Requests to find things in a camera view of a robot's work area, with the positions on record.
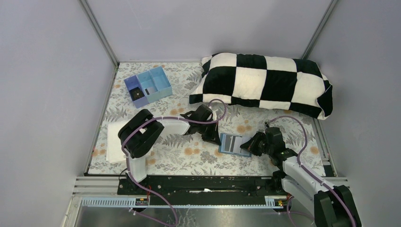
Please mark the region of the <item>blue card holder wallet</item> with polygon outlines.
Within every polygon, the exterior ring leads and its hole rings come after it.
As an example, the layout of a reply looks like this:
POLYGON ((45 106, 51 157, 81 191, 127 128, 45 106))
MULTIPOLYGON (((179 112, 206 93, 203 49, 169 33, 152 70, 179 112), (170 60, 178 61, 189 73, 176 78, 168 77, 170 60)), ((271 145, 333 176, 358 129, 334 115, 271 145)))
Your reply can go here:
POLYGON ((221 145, 219 146, 218 152, 222 154, 229 154, 242 157, 251 157, 252 154, 240 146, 248 142, 251 137, 239 136, 233 134, 220 134, 221 145))

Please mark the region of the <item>black and white checkered pillow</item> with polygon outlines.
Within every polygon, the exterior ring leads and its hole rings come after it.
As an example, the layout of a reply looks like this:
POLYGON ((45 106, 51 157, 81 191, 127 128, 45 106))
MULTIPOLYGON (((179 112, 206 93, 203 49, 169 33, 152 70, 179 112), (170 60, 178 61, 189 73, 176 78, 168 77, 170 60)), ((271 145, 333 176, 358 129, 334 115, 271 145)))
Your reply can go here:
POLYGON ((189 103, 290 110, 318 120, 333 111, 333 86, 311 60, 220 52, 201 59, 201 82, 189 103))

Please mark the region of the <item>black VIP credit card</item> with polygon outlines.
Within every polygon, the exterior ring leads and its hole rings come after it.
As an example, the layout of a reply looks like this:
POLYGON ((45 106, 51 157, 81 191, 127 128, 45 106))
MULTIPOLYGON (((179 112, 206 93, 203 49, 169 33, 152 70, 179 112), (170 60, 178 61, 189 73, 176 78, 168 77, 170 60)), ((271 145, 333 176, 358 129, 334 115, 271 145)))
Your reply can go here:
POLYGON ((132 101, 135 101, 135 100, 138 100, 138 99, 141 99, 144 97, 144 93, 142 92, 142 90, 139 87, 131 89, 129 91, 129 93, 130 93, 132 101))

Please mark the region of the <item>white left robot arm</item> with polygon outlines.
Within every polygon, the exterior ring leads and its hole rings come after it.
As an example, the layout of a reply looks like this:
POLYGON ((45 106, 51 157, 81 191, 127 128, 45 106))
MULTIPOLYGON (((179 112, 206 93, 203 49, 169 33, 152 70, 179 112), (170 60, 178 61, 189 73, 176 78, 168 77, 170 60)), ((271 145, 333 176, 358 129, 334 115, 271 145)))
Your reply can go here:
POLYGON ((129 178, 139 183, 147 177, 146 156, 160 135, 196 133, 205 142, 221 145, 217 118, 206 105, 176 117, 154 117, 149 110, 140 110, 118 132, 129 178))

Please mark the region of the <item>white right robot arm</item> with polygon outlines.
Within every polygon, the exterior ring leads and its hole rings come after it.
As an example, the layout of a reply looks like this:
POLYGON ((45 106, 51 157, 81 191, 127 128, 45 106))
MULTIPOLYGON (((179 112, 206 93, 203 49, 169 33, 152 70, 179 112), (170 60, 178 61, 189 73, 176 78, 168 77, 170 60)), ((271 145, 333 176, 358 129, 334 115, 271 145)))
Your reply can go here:
POLYGON ((272 187, 287 192, 309 210, 318 227, 360 227, 362 225, 350 189, 336 186, 300 162, 299 155, 286 147, 277 127, 257 132, 240 146, 253 155, 266 154, 278 168, 272 187))

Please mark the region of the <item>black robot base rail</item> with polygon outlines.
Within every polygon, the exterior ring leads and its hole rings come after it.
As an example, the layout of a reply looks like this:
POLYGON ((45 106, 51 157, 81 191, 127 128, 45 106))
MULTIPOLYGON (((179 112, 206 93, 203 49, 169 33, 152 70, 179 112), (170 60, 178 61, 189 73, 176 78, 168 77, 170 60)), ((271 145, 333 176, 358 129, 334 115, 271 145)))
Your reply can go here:
POLYGON ((165 199, 188 194, 240 194, 243 196, 268 196, 286 205, 290 194, 284 192, 270 177, 261 176, 167 176, 149 175, 137 186, 128 177, 119 179, 117 194, 130 196, 151 196, 153 190, 165 199))

